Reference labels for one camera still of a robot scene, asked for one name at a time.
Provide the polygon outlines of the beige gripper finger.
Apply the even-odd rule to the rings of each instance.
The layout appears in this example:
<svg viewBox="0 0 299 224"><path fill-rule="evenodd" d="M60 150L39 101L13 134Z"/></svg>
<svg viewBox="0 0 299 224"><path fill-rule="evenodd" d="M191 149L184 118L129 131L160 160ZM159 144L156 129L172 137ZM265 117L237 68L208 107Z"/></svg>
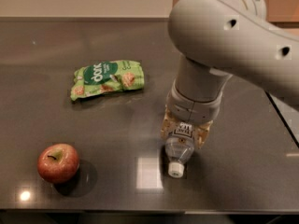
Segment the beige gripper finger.
<svg viewBox="0 0 299 224"><path fill-rule="evenodd" d="M194 127L194 143L198 148L201 148L206 142L212 124L213 121L209 121L205 124L196 125Z"/></svg>
<svg viewBox="0 0 299 224"><path fill-rule="evenodd" d="M166 140L168 135L175 130L177 122L178 120L174 117L168 107L166 107L164 112L164 120L161 127L161 138L163 140Z"/></svg>

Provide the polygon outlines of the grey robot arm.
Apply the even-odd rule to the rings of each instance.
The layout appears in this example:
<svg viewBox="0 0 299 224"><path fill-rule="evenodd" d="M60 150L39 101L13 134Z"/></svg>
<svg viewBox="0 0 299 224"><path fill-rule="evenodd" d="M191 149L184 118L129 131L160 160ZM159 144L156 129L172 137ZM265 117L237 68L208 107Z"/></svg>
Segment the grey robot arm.
<svg viewBox="0 0 299 224"><path fill-rule="evenodd" d="M180 60L163 139L185 124L193 142L203 145L231 76L299 107L299 39L266 20L264 0L179 0L168 33Z"/></svg>

